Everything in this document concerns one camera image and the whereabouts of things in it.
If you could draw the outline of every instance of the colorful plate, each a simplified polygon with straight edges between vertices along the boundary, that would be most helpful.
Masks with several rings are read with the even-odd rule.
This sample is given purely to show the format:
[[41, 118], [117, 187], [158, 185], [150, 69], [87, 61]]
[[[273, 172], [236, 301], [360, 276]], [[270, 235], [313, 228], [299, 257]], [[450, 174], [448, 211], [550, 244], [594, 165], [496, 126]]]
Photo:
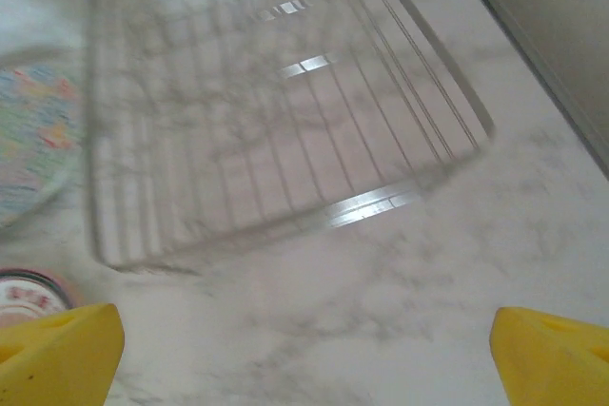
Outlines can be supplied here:
[[55, 194], [80, 154], [81, 97], [47, 65], [0, 70], [0, 228]]

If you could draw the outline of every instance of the floral pattern plate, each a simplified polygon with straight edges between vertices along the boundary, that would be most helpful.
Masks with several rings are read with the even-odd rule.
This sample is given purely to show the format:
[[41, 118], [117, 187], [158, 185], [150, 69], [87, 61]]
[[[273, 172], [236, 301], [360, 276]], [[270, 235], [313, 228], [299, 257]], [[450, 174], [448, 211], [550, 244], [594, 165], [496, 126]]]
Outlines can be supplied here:
[[55, 194], [80, 154], [81, 96], [37, 65], [0, 70], [0, 228]]

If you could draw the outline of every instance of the marble countertop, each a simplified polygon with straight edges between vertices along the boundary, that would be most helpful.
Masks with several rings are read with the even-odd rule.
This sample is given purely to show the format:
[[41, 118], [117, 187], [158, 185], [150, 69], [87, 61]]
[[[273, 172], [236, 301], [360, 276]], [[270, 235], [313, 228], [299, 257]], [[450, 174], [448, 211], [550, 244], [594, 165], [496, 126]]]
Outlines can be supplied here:
[[199, 276], [97, 264], [79, 180], [4, 235], [117, 304], [108, 405], [507, 405], [488, 348], [500, 306], [609, 325], [609, 186], [480, 0], [413, 0], [497, 133], [423, 202], [240, 256]]

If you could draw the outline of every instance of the white marble surface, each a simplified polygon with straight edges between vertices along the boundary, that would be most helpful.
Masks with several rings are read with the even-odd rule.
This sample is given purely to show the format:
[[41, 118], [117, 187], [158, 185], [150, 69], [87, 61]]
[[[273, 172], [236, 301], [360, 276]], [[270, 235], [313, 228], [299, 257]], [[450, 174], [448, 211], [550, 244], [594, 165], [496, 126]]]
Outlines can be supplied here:
[[609, 325], [605, 178], [479, 0], [414, 1], [497, 128], [427, 201], [218, 253], [189, 278], [96, 264], [78, 184], [5, 234], [2, 263], [118, 305], [109, 405], [505, 406], [488, 350], [498, 307]]

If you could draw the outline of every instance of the wire rack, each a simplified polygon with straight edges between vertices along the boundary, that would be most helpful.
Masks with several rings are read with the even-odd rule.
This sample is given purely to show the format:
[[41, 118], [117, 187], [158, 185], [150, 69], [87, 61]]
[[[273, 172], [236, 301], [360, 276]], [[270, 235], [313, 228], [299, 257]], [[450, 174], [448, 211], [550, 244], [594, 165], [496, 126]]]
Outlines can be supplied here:
[[90, 0], [95, 253], [248, 248], [424, 195], [492, 122], [409, 0]]

